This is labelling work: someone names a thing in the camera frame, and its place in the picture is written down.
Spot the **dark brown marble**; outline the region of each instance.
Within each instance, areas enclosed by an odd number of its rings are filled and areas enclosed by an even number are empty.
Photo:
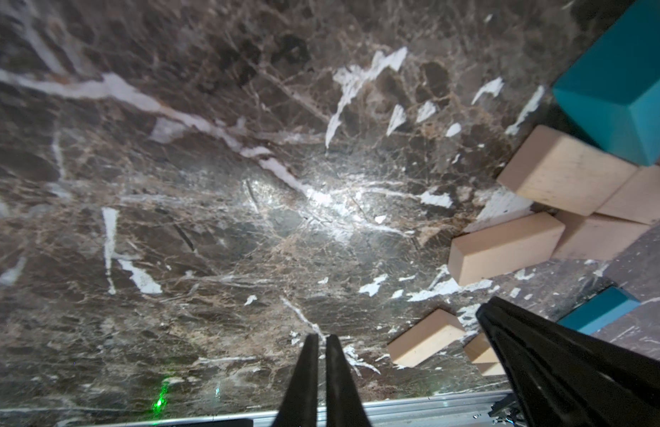
[[[569,126],[547,91],[506,133],[629,3],[0,0],[0,409],[31,409],[0,423],[144,420],[163,384],[161,417],[272,409],[314,330],[342,337],[364,400],[506,388],[461,343],[416,369],[381,356],[435,307],[488,299],[408,294],[533,124]],[[333,76],[402,48],[326,148]],[[556,319],[602,267],[547,262],[494,295]]]
[[[607,276],[642,305],[594,336],[660,361],[660,222],[612,263]]]

